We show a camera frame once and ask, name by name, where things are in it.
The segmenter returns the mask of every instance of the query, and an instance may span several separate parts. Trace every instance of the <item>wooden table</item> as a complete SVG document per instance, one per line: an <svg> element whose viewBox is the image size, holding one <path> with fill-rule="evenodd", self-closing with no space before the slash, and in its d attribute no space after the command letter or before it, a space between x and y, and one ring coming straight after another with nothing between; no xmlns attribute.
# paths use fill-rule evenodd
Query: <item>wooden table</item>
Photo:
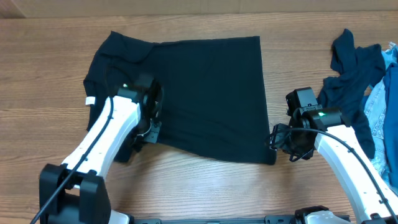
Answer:
<svg viewBox="0 0 398 224"><path fill-rule="evenodd" d="M0 20L0 223L27 223L38 211L38 178L86 134L83 79L111 30L150 42L261 36L269 126L287 123L285 95L330 69L330 46L344 28L356 45L398 40L398 12L316 12ZM199 157L147 146L107 178L114 209L137 218L233 218L293 213L324 205L353 211L323 158L275 166Z"/></svg>

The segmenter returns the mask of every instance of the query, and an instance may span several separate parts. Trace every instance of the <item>black cloth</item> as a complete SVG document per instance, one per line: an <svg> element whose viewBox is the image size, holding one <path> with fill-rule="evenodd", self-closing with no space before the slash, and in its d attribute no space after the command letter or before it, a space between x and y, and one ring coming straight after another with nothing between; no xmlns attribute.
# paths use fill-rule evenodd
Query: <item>black cloth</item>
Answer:
<svg viewBox="0 0 398 224"><path fill-rule="evenodd" d="M275 163L275 152L266 146L269 125L259 37L158 44L112 32L84 80L87 96L96 97L88 129L107 97L107 67L112 68L110 88L141 73L153 75L164 87L158 142L224 161Z"/></svg>
<svg viewBox="0 0 398 224"><path fill-rule="evenodd" d="M332 49L330 67L340 76L323 80L318 102L323 107L341 108L343 114L351 121L363 151L372 159L375 147L361 101L368 85L376 85L385 74L381 46L375 44L355 49L353 34L345 29L333 42Z"/></svg>

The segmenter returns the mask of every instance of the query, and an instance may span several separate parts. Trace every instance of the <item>t-shirt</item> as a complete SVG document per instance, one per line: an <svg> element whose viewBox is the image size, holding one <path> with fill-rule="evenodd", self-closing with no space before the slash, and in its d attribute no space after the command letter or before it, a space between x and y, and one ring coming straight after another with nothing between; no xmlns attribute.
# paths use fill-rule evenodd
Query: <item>t-shirt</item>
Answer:
<svg viewBox="0 0 398 224"><path fill-rule="evenodd" d="M223 161L274 164L259 37L150 43L116 32L94 56L84 80L95 96L88 129L115 90L140 74L164 88L158 142Z"/></svg>

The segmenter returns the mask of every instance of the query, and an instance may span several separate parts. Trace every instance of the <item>white label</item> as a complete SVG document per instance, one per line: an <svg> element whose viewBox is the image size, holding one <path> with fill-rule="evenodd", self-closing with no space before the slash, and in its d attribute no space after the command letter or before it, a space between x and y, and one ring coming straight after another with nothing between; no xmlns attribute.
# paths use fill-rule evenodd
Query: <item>white label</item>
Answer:
<svg viewBox="0 0 398 224"><path fill-rule="evenodd" d="M86 105L94 105L94 104L95 104L95 96L87 96Z"/></svg>

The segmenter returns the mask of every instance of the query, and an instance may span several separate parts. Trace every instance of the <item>robotic hand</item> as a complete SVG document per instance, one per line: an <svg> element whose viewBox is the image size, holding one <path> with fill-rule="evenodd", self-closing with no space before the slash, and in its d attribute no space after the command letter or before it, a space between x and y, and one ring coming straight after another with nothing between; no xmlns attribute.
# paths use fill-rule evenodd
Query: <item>robotic hand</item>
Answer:
<svg viewBox="0 0 398 224"><path fill-rule="evenodd" d="M127 162L132 149L156 142L163 90L151 77L141 76L106 100L103 112L81 144L60 166L47 164L40 174L40 211L31 223L41 224L265 224L349 223L326 207L296 210L295 215L264 219L134 220L111 209L104 180L111 163ZM357 223L395 223L398 198L378 176L358 144L354 130L336 108L317 104L311 88L286 96L289 125L274 126L270 149L281 148L292 162L310 159L316 149L329 163L353 207ZM80 196L65 189L80 189Z"/></svg>

